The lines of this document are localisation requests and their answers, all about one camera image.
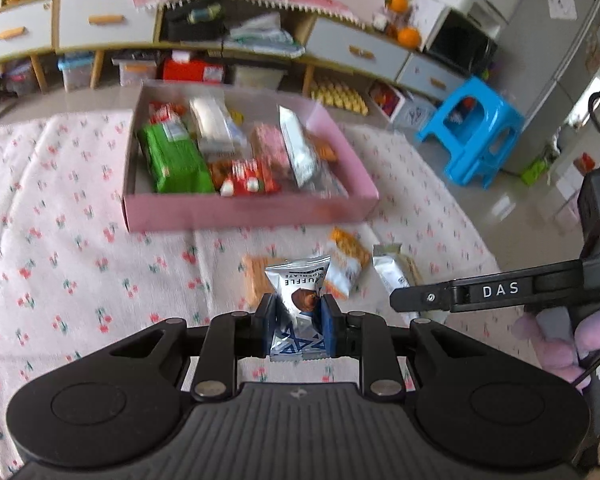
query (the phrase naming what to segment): chocolate truffle image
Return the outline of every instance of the chocolate truffle image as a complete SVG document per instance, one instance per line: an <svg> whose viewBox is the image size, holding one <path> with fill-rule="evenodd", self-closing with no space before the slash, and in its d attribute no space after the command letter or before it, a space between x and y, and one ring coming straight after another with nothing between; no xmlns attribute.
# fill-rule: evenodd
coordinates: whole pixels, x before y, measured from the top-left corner
<svg viewBox="0 0 600 480"><path fill-rule="evenodd" d="M318 303L318 295L315 293L315 290L298 288L291 295L291 301L294 302L294 305L301 312L312 312Z"/></svg>

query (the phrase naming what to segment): white paper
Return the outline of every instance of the white paper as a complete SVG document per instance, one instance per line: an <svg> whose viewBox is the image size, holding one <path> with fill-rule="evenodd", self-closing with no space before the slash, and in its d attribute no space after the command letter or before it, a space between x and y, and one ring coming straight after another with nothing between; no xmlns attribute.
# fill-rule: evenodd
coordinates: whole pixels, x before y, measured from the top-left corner
<svg viewBox="0 0 600 480"><path fill-rule="evenodd" d="M577 20L575 0L548 0L549 16L553 20Z"/></svg>

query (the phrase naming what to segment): microwave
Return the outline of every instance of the microwave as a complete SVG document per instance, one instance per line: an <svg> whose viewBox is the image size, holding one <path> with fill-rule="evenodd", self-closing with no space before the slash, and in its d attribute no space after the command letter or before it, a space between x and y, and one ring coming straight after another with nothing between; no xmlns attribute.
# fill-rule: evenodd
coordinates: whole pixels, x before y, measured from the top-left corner
<svg viewBox="0 0 600 480"><path fill-rule="evenodd" d="M437 0L414 0L409 23L420 31L423 52L465 76L481 76L498 47L475 18Z"/></svg>

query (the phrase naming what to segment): refrigerator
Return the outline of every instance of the refrigerator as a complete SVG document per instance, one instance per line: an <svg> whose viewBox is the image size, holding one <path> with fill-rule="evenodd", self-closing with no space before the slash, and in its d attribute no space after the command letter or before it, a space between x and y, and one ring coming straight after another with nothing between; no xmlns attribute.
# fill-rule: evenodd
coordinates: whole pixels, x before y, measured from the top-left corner
<svg viewBox="0 0 600 480"><path fill-rule="evenodd" d="M520 174L540 155L600 68L600 0L567 1L568 19L549 0L520 0L498 39L489 83L525 118L504 165Z"/></svg>

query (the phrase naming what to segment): pink snack package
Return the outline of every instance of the pink snack package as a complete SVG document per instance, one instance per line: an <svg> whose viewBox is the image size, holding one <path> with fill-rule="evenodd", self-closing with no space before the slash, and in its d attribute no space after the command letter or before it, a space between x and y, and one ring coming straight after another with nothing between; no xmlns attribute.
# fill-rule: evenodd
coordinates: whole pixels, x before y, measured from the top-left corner
<svg viewBox="0 0 600 480"><path fill-rule="evenodd" d="M282 132L273 124L258 124L253 130L254 155L269 164L275 174L289 177L291 164Z"/></svg>

